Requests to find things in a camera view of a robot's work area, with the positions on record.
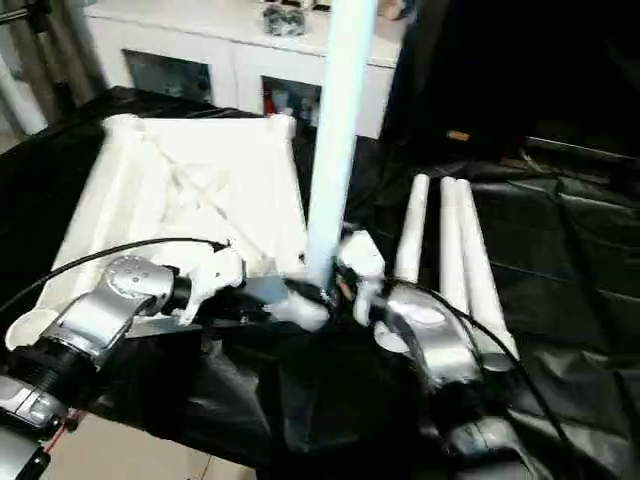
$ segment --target tiled floor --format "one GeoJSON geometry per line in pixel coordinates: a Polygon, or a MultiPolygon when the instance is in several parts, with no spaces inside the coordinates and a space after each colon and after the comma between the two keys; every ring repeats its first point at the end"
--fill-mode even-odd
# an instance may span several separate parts
{"type": "Polygon", "coordinates": [[[94,416],[51,456],[48,480],[255,480],[246,467],[94,416]]]}

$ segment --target black tablecloth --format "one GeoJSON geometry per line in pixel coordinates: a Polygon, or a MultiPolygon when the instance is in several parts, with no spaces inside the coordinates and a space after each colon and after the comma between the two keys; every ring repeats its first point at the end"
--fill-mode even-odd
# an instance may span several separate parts
{"type": "MultiPolygon", "coordinates": [[[[250,116],[116,88],[5,153],[0,302],[49,270],[104,138],[100,122],[125,112],[250,116]]],[[[294,151],[306,209],[313,133],[301,129],[294,151]]],[[[367,228],[393,259],[415,172],[471,179],[507,325],[584,454],[587,478],[640,478],[637,200],[480,161],[433,166],[429,152],[414,154],[409,166],[396,153],[358,140],[347,221],[367,228]]],[[[433,182],[420,277],[430,287],[437,286],[438,203],[433,182]]],[[[5,312],[0,330],[35,298],[5,312]]],[[[344,325],[314,335],[286,324],[233,329],[206,352],[200,335],[128,340],[90,409],[256,468],[286,464],[304,478],[435,478],[441,458],[418,434],[419,400],[406,362],[379,349],[367,331],[344,325]]],[[[514,391],[510,405],[527,446],[552,468],[566,463],[526,390],[514,391]]]]}

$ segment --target white cloth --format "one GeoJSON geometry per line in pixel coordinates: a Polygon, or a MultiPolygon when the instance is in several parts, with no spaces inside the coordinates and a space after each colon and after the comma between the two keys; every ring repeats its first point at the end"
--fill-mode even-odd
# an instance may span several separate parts
{"type": "MultiPolygon", "coordinates": [[[[126,242],[190,236],[230,243],[248,276],[303,270],[306,228],[291,138],[295,120],[105,120],[107,138],[55,265],[126,242]]],[[[173,243],[136,254],[198,265],[198,244],[173,243]]],[[[93,288],[109,259],[49,282],[39,306],[93,288]]]]}

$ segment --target white pole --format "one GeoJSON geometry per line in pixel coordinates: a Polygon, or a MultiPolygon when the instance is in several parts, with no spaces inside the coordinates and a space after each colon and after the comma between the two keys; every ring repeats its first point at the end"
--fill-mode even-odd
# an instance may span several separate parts
{"type": "Polygon", "coordinates": [[[313,163],[307,274],[326,288],[340,239],[351,177],[364,73],[377,2],[333,0],[320,125],[313,163]]]}
{"type": "MultiPolygon", "coordinates": [[[[491,330],[506,347],[518,357],[515,341],[504,322],[498,291],[493,280],[489,257],[482,237],[471,184],[466,180],[456,181],[460,225],[462,227],[462,246],[464,251],[464,269],[469,287],[471,312],[473,317],[491,330]]],[[[480,350],[487,353],[501,352],[491,339],[476,332],[480,350]]]]}
{"type": "Polygon", "coordinates": [[[11,113],[20,124],[20,128],[26,134],[31,135],[47,127],[47,121],[37,105],[29,102],[18,90],[18,85],[2,55],[0,55],[0,91],[11,113]]]}
{"type": "Polygon", "coordinates": [[[427,213],[429,177],[423,173],[413,178],[407,213],[404,217],[402,237],[398,244],[394,274],[397,278],[411,283],[418,282],[422,237],[427,213]]]}
{"type": "Polygon", "coordinates": [[[440,293],[458,310],[469,313],[455,179],[442,179],[440,198],[440,293]]]}

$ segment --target black cable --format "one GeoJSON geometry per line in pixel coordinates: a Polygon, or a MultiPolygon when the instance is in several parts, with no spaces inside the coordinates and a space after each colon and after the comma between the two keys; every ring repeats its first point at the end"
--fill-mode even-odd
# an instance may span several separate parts
{"type": "Polygon", "coordinates": [[[137,242],[131,242],[131,243],[125,243],[123,245],[118,245],[117,247],[107,248],[105,250],[101,250],[99,252],[95,252],[95,253],[92,253],[90,255],[86,255],[84,257],[80,257],[77,260],[74,260],[72,262],[69,262],[69,263],[67,263],[65,265],[62,265],[61,267],[58,267],[58,268],[52,270],[51,272],[49,272],[45,276],[41,277],[40,279],[36,280],[35,282],[33,282],[28,287],[23,288],[17,294],[15,294],[9,301],[7,301],[4,305],[2,305],[0,307],[0,314],[2,314],[2,312],[7,310],[10,306],[12,306],[14,303],[16,303],[22,297],[24,297],[28,293],[32,292],[36,288],[41,287],[42,285],[47,283],[52,278],[55,278],[58,275],[63,274],[67,270],[71,270],[72,268],[75,268],[75,267],[77,267],[79,265],[85,264],[87,262],[91,262],[93,260],[97,260],[99,258],[108,257],[109,255],[112,255],[114,253],[119,253],[119,252],[123,252],[125,250],[130,250],[132,248],[145,247],[147,245],[155,245],[155,244],[158,244],[158,243],[173,243],[173,242],[204,243],[206,245],[209,245],[211,248],[213,248],[214,251],[215,250],[220,250],[220,249],[225,247],[225,245],[222,245],[220,243],[213,242],[211,240],[203,240],[203,239],[200,239],[200,238],[163,237],[163,238],[152,238],[152,239],[149,239],[149,240],[140,240],[140,241],[137,241],[137,242]]]}
{"type": "Polygon", "coordinates": [[[545,417],[547,417],[547,420],[549,420],[549,423],[551,423],[554,430],[556,431],[558,438],[563,444],[565,450],[567,450],[567,453],[572,459],[572,462],[574,463],[578,478],[582,478],[582,469],[580,468],[580,463],[578,461],[573,443],[571,442],[571,440],[569,440],[569,437],[567,436],[567,433],[564,431],[564,428],[562,427],[562,424],[558,420],[557,415],[553,412],[553,410],[549,406],[549,403],[547,403],[544,396],[542,395],[542,392],[538,389],[536,384],[533,382],[533,380],[527,373],[526,369],[524,368],[524,365],[522,365],[522,362],[520,362],[520,360],[518,360],[515,357],[515,355],[511,353],[511,351],[502,342],[502,340],[498,338],[498,336],[495,333],[493,333],[487,327],[482,325],[480,322],[474,319],[471,315],[455,308],[447,300],[445,300],[442,297],[442,295],[440,295],[438,292],[433,291],[431,289],[422,288],[422,287],[418,287],[418,288],[428,293],[429,295],[434,296],[447,310],[449,310],[457,318],[466,320],[467,322],[469,322],[469,324],[472,327],[480,330],[483,334],[489,337],[491,341],[493,341],[500,348],[500,350],[503,351],[503,353],[507,356],[507,358],[509,358],[511,363],[513,363],[514,368],[516,369],[520,377],[523,379],[523,381],[527,385],[527,388],[529,389],[533,397],[536,399],[536,402],[540,406],[540,409],[544,413],[545,417]]]}

